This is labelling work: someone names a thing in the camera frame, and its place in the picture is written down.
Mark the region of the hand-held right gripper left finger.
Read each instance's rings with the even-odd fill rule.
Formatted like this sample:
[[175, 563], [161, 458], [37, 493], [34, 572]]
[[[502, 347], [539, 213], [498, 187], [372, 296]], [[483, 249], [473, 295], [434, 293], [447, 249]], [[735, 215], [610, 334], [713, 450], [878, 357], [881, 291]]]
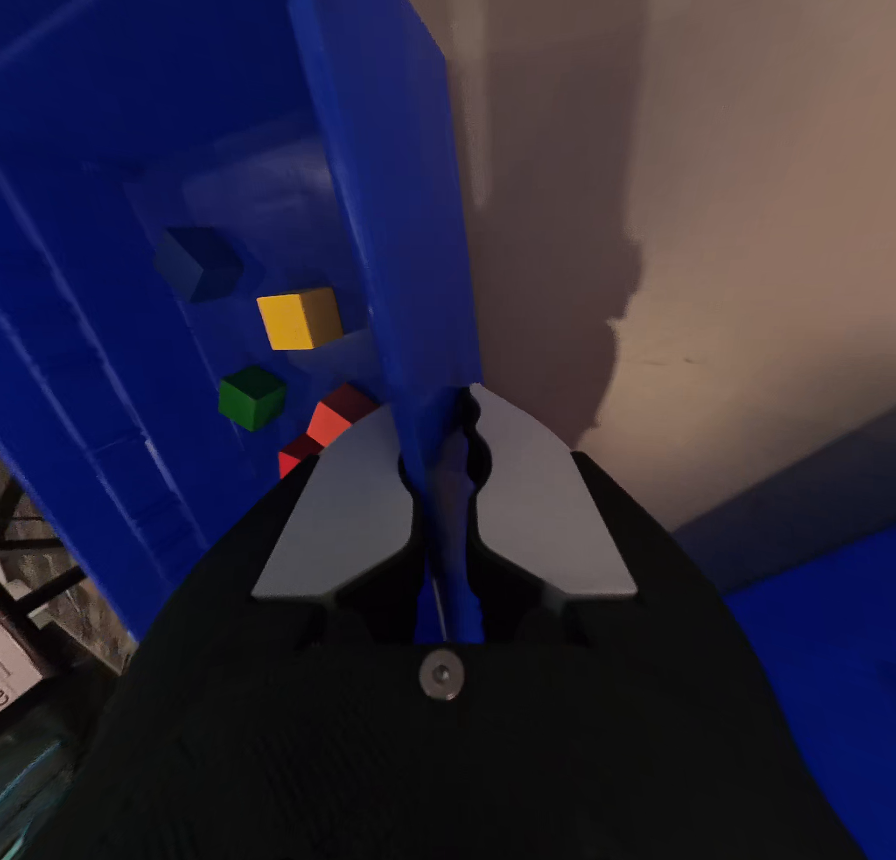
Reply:
[[398, 434], [383, 406], [323, 450], [252, 597], [331, 598], [404, 549], [412, 525]]

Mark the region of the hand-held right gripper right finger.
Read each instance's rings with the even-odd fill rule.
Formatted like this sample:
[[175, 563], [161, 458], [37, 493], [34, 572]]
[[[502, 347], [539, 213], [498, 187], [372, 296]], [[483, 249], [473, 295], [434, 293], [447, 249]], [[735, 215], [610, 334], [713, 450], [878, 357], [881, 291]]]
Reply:
[[548, 597], [637, 586], [566, 444], [482, 384], [465, 396], [471, 535]]

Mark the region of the red wooden cube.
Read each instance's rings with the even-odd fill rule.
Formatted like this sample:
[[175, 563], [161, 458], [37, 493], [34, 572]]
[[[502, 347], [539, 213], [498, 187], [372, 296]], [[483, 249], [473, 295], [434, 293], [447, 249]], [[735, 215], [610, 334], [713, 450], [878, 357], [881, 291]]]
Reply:
[[323, 446], [308, 433], [301, 433], [278, 453], [280, 480], [284, 479], [306, 459], [318, 456]]

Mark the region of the orange wooden cube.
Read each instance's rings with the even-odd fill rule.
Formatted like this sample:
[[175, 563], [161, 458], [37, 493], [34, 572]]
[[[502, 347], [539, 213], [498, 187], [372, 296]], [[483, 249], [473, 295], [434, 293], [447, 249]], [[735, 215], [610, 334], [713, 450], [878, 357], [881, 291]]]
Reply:
[[325, 448], [379, 406], [358, 387], [344, 383], [317, 403], [306, 434]]

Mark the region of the green wooden cube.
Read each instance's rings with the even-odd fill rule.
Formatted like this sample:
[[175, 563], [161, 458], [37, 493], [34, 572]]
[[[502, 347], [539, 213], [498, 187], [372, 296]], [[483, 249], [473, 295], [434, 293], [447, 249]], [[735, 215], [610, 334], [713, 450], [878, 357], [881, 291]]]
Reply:
[[286, 396], [285, 381], [253, 364], [220, 379], [218, 412], [240, 428], [255, 433], [283, 412]]

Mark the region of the yellow wooden cube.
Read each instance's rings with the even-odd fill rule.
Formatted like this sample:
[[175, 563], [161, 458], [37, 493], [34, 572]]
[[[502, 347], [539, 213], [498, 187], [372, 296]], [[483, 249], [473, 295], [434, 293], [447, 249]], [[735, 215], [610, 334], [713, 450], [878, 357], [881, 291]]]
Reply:
[[259, 296], [256, 304], [274, 351], [315, 350], [344, 337], [331, 287]]

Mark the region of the blue wooden cube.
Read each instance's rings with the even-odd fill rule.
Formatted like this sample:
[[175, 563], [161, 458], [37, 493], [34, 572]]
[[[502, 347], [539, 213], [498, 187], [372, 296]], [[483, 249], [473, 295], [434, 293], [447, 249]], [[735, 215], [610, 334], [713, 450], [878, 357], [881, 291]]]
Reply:
[[214, 227], [165, 229], [154, 251], [153, 267], [189, 304], [230, 295], [244, 274], [237, 251]]

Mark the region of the blue plastic bin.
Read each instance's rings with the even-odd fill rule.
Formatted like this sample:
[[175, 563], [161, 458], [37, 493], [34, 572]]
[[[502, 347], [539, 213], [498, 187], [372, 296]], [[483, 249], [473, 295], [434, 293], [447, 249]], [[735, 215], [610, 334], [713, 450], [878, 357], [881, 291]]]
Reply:
[[895, 857], [894, 521], [891, 409], [675, 531], [869, 858]]
[[[141, 639], [278, 480], [318, 400], [396, 413], [422, 487], [481, 378], [446, 61], [409, 0], [2, 0], [2, 459]], [[244, 274], [189, 304], [162, 232]], [[344, 337], [274, 351], [256, 299], [331, 287]], [[287, 383], [250, 433], [221, 378]]]

